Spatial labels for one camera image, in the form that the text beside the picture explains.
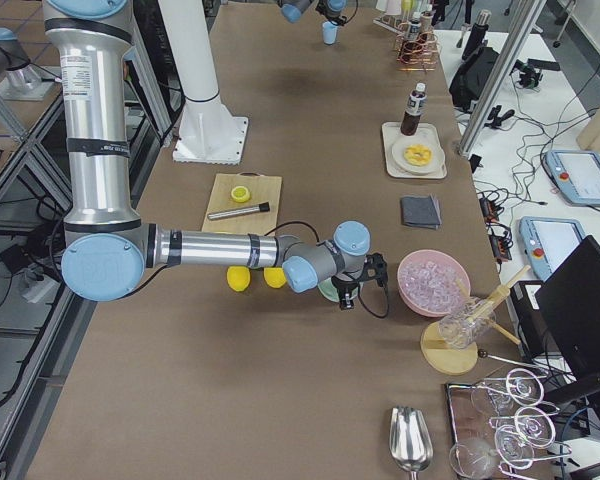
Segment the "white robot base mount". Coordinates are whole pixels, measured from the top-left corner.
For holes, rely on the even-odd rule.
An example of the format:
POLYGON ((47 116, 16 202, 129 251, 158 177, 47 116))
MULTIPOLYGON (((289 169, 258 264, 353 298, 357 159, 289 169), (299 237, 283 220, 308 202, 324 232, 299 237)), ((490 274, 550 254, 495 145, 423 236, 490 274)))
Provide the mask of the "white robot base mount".
POLYGON ((202 3, 166 0, 159 8, 185 100, 173 159, 239 164, 249 120, 222 102, 202 3))

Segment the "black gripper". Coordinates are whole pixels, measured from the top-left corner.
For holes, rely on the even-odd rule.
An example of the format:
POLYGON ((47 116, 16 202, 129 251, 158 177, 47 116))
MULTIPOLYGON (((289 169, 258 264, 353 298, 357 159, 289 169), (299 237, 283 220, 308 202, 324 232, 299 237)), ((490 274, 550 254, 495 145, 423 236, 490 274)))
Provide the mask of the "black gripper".
POLYGON ((339 296, 339 308, 353 309, 353 293, 370 281, 375 281, 384 290, 388 288, 387 263, 380 253, 367 254, 361 269, 356 272, 343 271, 331 277, 331 283, 339 296))
POLYGON ((343 15, 331 15, 329 12, 325 14, 325 19, 328 23, 335 26, 344 26, 345 17, 343 15))

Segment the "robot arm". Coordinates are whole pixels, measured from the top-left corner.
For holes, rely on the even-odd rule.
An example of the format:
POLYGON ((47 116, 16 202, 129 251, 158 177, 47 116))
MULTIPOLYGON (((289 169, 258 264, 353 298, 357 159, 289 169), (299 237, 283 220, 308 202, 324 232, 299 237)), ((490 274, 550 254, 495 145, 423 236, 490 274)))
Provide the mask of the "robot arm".
POLYGON ((45 30, 60 54, 72 207, 64 219, 61 274, 76 294, 111 301, 140 291, 148 268, 182 264, 278 267, 297 293, 330 282, 339 305, 360 287, 388 284, 384 258, 370 252, 356 221, 307 244, 291 235, 165 230, 144 222, 130 200, 123 60, 134 45, 129 1, 47 1, 45 30))
POLYGON ((312 6, 328 22, 336 26, 343 26, 348 21, 343 15, 343 10, 347 5, 345 0, 278 0, 276 4, 280 8, 282 16, 289 23, 298 22, 312 6))

